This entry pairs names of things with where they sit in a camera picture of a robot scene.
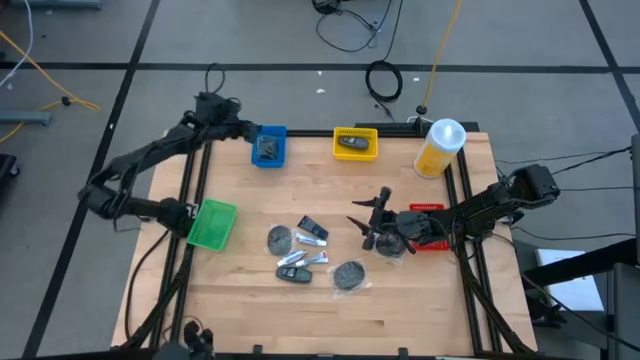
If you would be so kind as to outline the grey travel bottle black label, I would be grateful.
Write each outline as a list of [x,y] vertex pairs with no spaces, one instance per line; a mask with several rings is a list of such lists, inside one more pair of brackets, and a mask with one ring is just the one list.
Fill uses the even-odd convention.
[[313,273],[302,267],[281,266],[276,270],[276,277],[291,283],[308,284],[312,281]]
[[356,151],[365,151],[369,148],[369,141],[363,137],[340,136],[338,143]]

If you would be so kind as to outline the yellow plastic basket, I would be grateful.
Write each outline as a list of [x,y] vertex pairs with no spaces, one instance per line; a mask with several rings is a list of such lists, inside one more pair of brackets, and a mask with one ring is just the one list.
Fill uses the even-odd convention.
[[[340,136],[363,137],[369,141],[369,148],[356,151],[338,143]],[[333,155],[336,160],[371,162],[378,156],[378,131],[373,128],[336,127],[333,133]]]

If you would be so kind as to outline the white wipes canister yellow label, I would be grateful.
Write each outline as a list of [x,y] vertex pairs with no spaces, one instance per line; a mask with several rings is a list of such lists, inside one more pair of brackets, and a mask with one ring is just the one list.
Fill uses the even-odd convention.
[[433,122],[413,162],[414,170],[424,178],[439,177],[464,147],[466,138],[464,127],[453,119]]

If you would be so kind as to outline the grey cabinet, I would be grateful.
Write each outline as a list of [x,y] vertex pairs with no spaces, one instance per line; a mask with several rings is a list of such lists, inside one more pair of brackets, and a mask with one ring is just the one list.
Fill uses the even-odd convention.
[[609,360],[640,360],[640,133],[631,138],[631,158],[636,237],[627,241],[622,252],[627,258],[616,263],[610,272],[608,290],[612,296],[609,304],[613,310],[614,334],[638,347],[639,351],[610,341]]

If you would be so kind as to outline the grey floor bar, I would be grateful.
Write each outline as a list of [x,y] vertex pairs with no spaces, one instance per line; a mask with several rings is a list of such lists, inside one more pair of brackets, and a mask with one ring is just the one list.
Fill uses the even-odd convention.
[[31,7],[84,7],[100,10],[103,0],[8,0],[12,6],[27,2]]
[[0,111],[0,124],[27,123],[49,126],[52,122],[50,112]]

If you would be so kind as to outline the red plastic basket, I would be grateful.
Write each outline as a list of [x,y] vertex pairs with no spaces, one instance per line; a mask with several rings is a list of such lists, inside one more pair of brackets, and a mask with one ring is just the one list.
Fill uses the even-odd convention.
[[[425,212],[443,210],[443,204],[437,203],[411,203],[409,210],[413,212]],[[416,241],[412,241],[411,244],[417,251],[447,251],[449,249],[447,240],[438,240],[428,244],[418,244]]]

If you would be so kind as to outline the green plastic basket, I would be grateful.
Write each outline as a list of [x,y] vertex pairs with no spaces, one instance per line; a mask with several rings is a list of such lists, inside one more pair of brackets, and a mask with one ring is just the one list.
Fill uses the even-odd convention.
[[205,199],[187,237],[187,243],[213,252],[225,249],[237,218],[233,204]]

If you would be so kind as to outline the blue plastic basket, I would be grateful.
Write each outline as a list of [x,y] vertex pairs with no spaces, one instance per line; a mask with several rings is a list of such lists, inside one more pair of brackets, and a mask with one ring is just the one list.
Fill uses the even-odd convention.
[[270,135],[278,138],[279,158],[276,161],[261,161],[257,157],[257,140],[253,144],[251,153],[251,162],[259,168],[281,168],[286,160],[286,144],[287,144],[287,127],[280,125],[263,125],[258,133],[261,135]]

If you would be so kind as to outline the black sponge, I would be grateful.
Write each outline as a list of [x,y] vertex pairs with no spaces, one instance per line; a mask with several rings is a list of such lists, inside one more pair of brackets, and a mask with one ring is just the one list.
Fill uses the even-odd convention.
[[406,255],[406,246],[396,234],[374,234],[373,252],[376,256],[393,265],[401,265]]
[[333,266],[327,270],[327,275],[334,300],[351,296],[372,286],[364,263],[359,260],[346,261]]
[[261,135],[257,139],[257,157],[261,161],[276,161],[279,158],[278,138]]
[[276,225],[267,235],[267,249],[272,255],[284,256],[293,249],[292,231],[284,225]]

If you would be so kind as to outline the black clamp device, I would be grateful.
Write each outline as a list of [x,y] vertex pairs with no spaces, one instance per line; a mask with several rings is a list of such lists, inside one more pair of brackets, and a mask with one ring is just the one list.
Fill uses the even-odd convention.
[[184,343],[189,350],[189,360],[215,360],[213,332],[201,328],[195,321],[184,326]]

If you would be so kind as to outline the dark blue flat tube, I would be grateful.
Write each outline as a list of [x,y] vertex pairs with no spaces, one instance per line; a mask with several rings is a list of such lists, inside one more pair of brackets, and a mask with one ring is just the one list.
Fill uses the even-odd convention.
[[324,227],[322,227],[307,215],[302,217],[302,219],[298,223],[298,227],[322,240],[326,240],[329,235],[329,232]]

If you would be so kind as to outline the white box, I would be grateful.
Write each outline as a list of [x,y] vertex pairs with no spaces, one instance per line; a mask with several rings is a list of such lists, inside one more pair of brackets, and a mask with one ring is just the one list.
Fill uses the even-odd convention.
[[[581,250],[536,249],[534,251],[540,266],[584,255]],[[603,303],[592,275],[570,281],[548,285],[545,290],[559,299],[571,310],[579,312],[603,312]]]

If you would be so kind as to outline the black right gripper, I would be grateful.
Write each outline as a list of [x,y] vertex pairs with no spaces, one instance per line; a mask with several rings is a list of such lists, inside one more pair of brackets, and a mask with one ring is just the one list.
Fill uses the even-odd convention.
[[354,200],[352,204],[371,207],[372,213],[368,223],[348,216],[364,236],[362,248],[373,250],[374,234],[396,234],[406,249],[410,253],[415,253],[416,249],[411,244],[416,241],[418,244],[428,244],[435,241],[435,225],[431,222],[429,215],[425,212],[402,211],[394,212],[386,209],[386,204],[391,196],[391,189],[382,187],[380,194],[371,200]]

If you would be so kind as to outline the black beam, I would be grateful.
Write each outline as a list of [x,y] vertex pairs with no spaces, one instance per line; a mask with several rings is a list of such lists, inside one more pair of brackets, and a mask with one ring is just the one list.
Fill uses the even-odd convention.
[[640,240],[632,238],[582,255],[560,260],[548,265],[526,270],[523,281],[531,280],[535,285],[547,286],[573,279],[604,273],[616,264],[640,266]]

